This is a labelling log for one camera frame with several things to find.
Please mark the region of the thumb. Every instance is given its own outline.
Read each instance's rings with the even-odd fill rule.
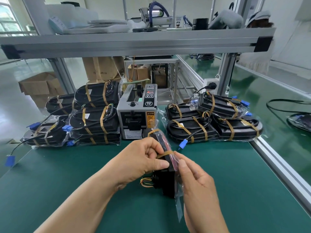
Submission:
[[[186,188],[189,188],[190,185],[196,181],[192,174],[192,171],[190,170],[190,168],[187,166],[186,162],[183,159],[179,160],[178,168],[184,186]]]
[[[161,170],[169,167],[169,162],[163,159],[148,158],[148,171]]]

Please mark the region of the fingernail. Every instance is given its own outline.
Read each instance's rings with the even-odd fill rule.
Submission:
[[[186,166],[187,166],[186,162],[185,162],[183,159],[180,159],[180,160],[179,160],[179,165],[180,165],[181,167],[186,167]]]
[[[160,159],[160,161],[161,161],[161,168],[162,169],[164,169],[164,168],[168,168],[169,167],[169,162],[168,161],[166,161],[166,160],[161,160]]]

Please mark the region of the person's right hand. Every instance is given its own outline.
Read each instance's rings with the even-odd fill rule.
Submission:
[[[186,156],[179,158],[184,185],[184,215],[191,233],[229,233],[221,213],[213,178]]]

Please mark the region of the orange warning sticker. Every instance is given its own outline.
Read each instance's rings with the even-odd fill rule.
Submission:
[[[146,112],[147,115],[147,128],[155,127],[155,113],[154,112]]]

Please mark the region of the forearm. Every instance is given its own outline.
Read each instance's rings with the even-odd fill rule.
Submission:
[[[102,169],[78,187],[35,233],[93,233],[106,206],[117,191],[116,183]]]

